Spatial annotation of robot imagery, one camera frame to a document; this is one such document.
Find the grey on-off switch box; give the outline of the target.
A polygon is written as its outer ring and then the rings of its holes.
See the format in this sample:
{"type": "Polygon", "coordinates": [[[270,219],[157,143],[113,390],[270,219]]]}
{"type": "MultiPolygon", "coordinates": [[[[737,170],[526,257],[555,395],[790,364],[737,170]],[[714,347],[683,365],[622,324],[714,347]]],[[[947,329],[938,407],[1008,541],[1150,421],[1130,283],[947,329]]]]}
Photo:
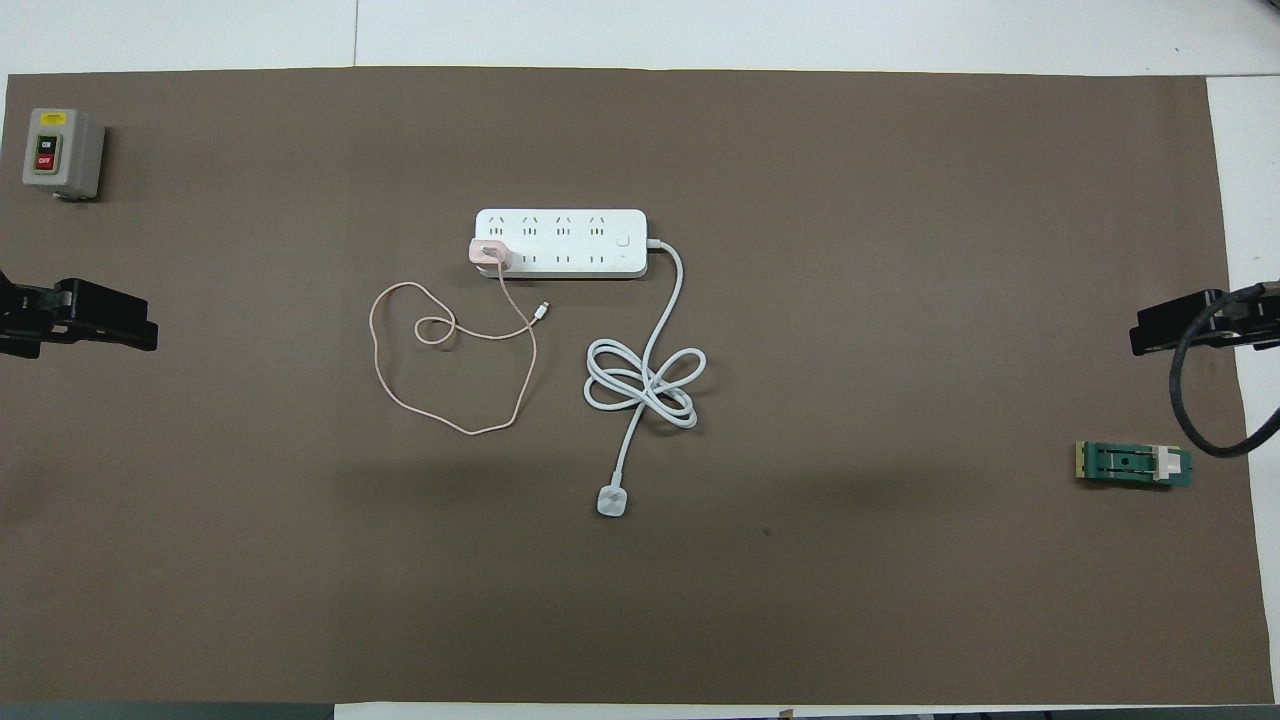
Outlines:
{"type": "Polygon", "coordinates": [[[100,197],[108,128],[88,113],[36,108],[29,114],[22,184],[67,202],[100,197]]]}

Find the white power strip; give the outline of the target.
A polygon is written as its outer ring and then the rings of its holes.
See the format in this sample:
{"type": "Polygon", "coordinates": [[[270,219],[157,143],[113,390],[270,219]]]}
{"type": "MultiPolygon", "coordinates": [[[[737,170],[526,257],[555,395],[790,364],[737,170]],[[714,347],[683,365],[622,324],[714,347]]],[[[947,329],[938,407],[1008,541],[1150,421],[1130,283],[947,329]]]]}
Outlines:
{"type": "Polygon", "coordinates": [[[637,209],[483,209],[474,238],[506,243],[506,279],[635,279],[648,269],[648,223],[637,209]]]}

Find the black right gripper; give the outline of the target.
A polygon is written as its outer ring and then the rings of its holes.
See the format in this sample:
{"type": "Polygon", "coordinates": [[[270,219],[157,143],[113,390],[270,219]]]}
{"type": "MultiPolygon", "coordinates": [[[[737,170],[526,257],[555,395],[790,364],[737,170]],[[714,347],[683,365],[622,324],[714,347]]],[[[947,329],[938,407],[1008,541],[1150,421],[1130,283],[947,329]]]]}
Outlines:
{"type": "MultiPolygon", "coordinates": [[[[1221,290],[1202,290],[1139,310],[1137,324],[1130,328],[1132,355],[1174,351],[1192,322],[1221,295],[1221,290]]],[[[1280,284],[1251,284],[1231,295],[1235,299],[1228,313],[1234,333],[1230,345],[1254,350],[1280,347],[1280,284]]],[[[1207,320],[1187,345],[1224,347],[1229,345],[1229,324],[1207,320]]]]}

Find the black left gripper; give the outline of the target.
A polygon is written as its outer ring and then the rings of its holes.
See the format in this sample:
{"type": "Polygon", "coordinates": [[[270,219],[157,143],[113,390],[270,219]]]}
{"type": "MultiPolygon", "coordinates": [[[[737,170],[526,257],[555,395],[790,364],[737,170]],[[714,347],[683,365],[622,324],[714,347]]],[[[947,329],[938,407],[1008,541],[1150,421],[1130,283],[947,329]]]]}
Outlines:
{"type": "Polygon", "coordinates": [[[0,270],[0,354],[37,359],[45,343],[99,342],[157,348],[159,328],[141,297],[81,278],[51,288],[17,284],[0,270]],[[56,310],[67,323],[54,332],[56,310]],[[90,324],[90,323],[124,323],[90,324]]]}

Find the green knife switch block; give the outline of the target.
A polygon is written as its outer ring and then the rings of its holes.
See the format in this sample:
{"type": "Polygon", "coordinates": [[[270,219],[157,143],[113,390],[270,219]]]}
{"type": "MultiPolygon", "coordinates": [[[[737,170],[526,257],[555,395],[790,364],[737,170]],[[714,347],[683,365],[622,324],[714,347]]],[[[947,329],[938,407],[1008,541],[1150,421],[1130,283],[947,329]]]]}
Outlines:
{"type": "Polygon", "coordinates": [[[1078,441],[1073,464],[1076,479],[1112,486],[1181,488],[1193,475],[1190,454],[1171,445],[1078,441]]]}

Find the brown table mat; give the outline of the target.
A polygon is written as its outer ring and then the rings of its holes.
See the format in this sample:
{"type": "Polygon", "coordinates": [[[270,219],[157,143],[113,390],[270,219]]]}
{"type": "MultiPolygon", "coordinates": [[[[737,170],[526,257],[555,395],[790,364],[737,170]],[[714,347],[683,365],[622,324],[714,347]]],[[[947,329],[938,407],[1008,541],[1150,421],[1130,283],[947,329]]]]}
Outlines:
{"type": "Polygon", "coordinates": [[[0,269],[148,301],[154,352],[0,357],[0,702],[1233,705],[1272,698],[1248,466],[1179,445],[1138,310],[1228,284],[1207,83],[493,68],[13,76],[0,269]],[[29,114],[108,128],[100,197],[22,184],[29,114]],[[684,258],[655,347],[691,430],[585,350],[669,295],[549,302],[525,409],[396,406],[374,297],[518,325],[479,210],[637,208],[684,258]]]}

